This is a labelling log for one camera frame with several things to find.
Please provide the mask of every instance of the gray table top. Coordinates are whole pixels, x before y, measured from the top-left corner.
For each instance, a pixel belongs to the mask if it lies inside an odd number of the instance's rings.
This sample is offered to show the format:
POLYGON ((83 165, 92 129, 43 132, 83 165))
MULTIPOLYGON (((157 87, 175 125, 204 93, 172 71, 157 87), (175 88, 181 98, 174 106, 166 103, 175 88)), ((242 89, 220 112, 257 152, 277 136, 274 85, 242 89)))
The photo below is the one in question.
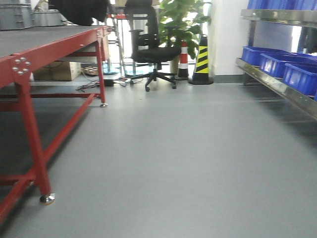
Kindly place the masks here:
POLYGON ((98 27, 100 26, 55 26, 0 31, 0 58, 98 27))

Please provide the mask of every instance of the yellow and black striped cone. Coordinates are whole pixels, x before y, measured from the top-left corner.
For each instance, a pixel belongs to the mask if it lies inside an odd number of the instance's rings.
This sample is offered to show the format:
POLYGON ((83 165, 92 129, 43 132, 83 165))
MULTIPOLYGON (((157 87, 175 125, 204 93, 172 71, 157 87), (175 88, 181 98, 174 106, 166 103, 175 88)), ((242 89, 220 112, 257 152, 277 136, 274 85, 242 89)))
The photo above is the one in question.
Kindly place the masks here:
POLYGON ((199 43, 199 53, 196 60, 195 70, 190 84, 212 84, 213 79, 209 77, 208 68, 208 44, 207 36, 202 35, 199 43))

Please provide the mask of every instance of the plant pot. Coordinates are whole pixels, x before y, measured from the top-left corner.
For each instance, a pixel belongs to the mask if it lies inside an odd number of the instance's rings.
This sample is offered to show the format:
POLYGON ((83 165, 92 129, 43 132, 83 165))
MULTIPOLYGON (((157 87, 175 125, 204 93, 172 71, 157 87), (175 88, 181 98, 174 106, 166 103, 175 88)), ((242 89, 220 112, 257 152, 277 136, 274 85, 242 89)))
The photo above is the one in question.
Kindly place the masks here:
POLYGON ((179 58, 180 56, 176 56, 174 59, 172 59, 169 62, 169 70, 171 73, 178 73, 178 64, 179 64, 179 58))

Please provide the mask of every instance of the cardboard box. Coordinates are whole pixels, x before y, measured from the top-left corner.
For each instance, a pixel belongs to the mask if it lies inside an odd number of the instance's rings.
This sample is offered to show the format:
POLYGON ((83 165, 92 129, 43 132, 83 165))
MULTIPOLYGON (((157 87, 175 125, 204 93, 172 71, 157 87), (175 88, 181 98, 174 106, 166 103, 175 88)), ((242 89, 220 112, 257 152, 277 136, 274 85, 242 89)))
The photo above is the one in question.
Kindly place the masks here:
POLYGON ((55 61, 33 72, 34 80, 72 81, 81 73, 79 62, 55 61))

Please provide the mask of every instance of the black office chair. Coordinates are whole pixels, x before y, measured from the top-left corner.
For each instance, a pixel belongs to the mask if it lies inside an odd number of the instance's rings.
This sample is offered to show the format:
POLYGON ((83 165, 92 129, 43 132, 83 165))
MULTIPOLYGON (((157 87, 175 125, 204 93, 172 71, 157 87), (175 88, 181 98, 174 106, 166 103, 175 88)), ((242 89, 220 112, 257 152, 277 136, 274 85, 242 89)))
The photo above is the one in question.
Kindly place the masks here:
POLYGON ((155 9, 151 6, 152 0, 143 1, 141 5, 138 5, 138 1, 128 0, 124 9, 124 13, 127 15, 127 19, 130 22, 130 26, 133 26, 135 20, 145 20, 148 32, 146 34, 140 34, 143 30, 131 30, 132 35, 132 56, 131 58, 135 62, 139 63, 153 63, 153 72, 138 75, 131 78, 131 83, 134 79, 149 78, 145 90, 149 92, 148 85, 152 81, 156 81, 157 78, 164 79, 173 84, 172 88, 176 89, 176 82, 174 80, 175 74, 158 72, 161 69, 161 63, 167 62, 180 55, 181 49, 179 47, 171 47, 170 37, 172 27, 169 27, 169 38, 167 47, 159 47, 159 29, 158 21, 155 9), (140 49, 140 46, 147 46, 147 49, 140 49))

